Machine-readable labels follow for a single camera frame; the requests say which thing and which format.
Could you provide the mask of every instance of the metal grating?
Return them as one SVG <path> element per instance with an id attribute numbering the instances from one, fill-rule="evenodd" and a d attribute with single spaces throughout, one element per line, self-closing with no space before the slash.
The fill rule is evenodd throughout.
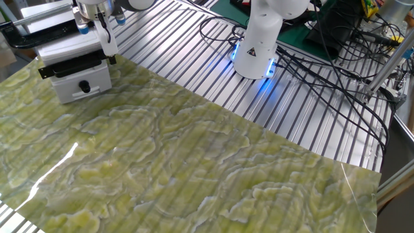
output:
<path id="1" fill-rule="evenodd" d="M 205 6 L 211 7 L 214 3 L 215 0 L 208 1 Z M 263 80 L 239 76 L 229 59 L 233 48 L 227 42 L 206 41 L 200 37 L 199 23 L 209 17 L 208 14 L 176 0 L 158 0 L 148 11 L 126 12 L 125 16 L 126 25 L 119 27 L 112 20 L 111 26 L 120 54 L 126 58 L 315 153 L 380 171 L 382 152 L 378 142 L 329 109 L 320 97 L 286 69 L 278 68 L 273 78 Z M 231 29 L 231 25 L 211 21 L 203 30 L 213 38 L 229 38 Z M 314 72 L 338 83 L 332 70 L 313 64 L 314 59 L 300 50 L 280 45 L 309 61 L 306 65 Z M 348 50 L 342 51 L 342 56 L 348 59 L 354 58 L 350 52 L 360 53 L 352 44 Z M 370 59 L 337 63 L 362 76 L 374 74 L 380 68 L 380 64 Z M 308 82 L 320 83 L 294 68 Z M 343 83 L 350 90 L 362 89 L 362 85 L 354 80 L 343 78 Z M 342 94 L 324 87 L 315 89 L 331 105 L 361 124 Z M 386 101 L 373 98 L 368 106 L 383 117 L 386 124 L 390 123 L 392 116 Z M 362 114 L 378 132 L 381 130 L 380 124 L 369 113 L 362 111 Z M 43 231 L 0 202 L 0 232 Z"/>

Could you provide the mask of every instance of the white device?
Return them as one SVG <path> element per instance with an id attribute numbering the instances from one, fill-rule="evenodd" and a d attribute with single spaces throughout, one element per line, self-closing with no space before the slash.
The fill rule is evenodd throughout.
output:
<path id="1" fill-rule="evenodd" d="M 231 59 L 235 71 L 249 79 L 271 78 L 280 29 L 284 19 L 294 19 L 306 11 L 310 0 L 253 0 L 245 38 Z"/>
<path id="2" fill-rule="evenodd" d="M 27 25 L 30 33 L 43 30 L 60 23 L 75 20 L 80 33 L 71 34 L 36 47 L 38 55 L 45 64 L 39 72 L 42 78 L 49 78 L 62 104 L 85 98 L 112 88 L 106 58 L 112 62 L 118 53 L 115 35 L 109 26 L 109 16 L 114 16 L 119 25 L 125 24 L 125 15 L 120 6 L 130 10 L 145 10 L 155 0 L 76 0 L 72 11 L 51 15 L 48 18 Z M 72 4 L 72 0 L 63 0 L 22 9 L 23 17 L 56 9 Z M 89 65 L 83 65 L 93 58 Z"/>

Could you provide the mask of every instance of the triangle warning sticker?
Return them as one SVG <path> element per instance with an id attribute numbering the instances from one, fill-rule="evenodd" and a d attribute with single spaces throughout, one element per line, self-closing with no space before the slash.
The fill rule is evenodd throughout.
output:
<path id="1" fill-rule="evenodd" d="M 252 49 L 250 49 L 249 51 L 247 51 L 247 53 L 252 55 L 252 56 L 256 56 L 256 51 L 254 50 L 254 47 Z"/>

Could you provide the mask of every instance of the black knob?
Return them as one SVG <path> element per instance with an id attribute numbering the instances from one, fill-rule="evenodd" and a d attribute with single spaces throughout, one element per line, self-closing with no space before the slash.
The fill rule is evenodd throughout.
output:
<path id="1" fill-rule="evenodd" d="M 80 87 L 80 89 L 81 89 L 84 93 L 89 93 L 89 92 L 91 92 L 91 86 L 89 86 L 89 82 L 88 82 L 88 81 L 86 81 L 86 80 L 81 81 L 81 82 L 79 83 L 79 87 Z"/>

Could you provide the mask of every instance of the plastic sheet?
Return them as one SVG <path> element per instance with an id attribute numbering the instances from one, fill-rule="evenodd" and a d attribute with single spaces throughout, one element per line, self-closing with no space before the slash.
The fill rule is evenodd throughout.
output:
<path id="1" fill-rule="evenodd" d="M 0 84 L 0 199 L 49 232 L 374 232 L 380 174 L 289 142 L 122 57 L 61 105 Z"/>

